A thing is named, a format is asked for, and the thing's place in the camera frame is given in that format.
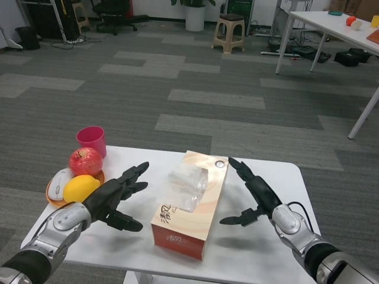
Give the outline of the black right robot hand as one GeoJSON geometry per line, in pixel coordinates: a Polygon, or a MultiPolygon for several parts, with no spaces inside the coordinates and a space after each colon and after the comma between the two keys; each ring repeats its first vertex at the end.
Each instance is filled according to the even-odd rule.
{"type": "Polygon", "coordinates": [[[236,170],[237,175],[244,181],[246,188],[258,204],[257,209],[248,208],[237,217],[226,217],[220,220],[223,225],[241,225],[246,227],[258,220],[261,215],[272,218],[273,210],[282,204],[277,194],[260,177],[254,175],[251,169],[244,163],[229,157],[229,165],[236,170]]]}

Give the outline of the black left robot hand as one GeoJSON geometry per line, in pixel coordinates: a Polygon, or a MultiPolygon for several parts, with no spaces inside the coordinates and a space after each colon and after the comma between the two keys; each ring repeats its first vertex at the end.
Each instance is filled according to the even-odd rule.
{"type": "Polygon", "coordinates": [[[138,182],[138,178],[149,168],[149,162],[127,169],[117,179],[110,179],[91,193],[83,205],[89,211],[92,222],[102,221],[117,230],[139,232],[143,224],[133,217],[117,210],[121,201],[147,188],[147,182],[138,182]]]}

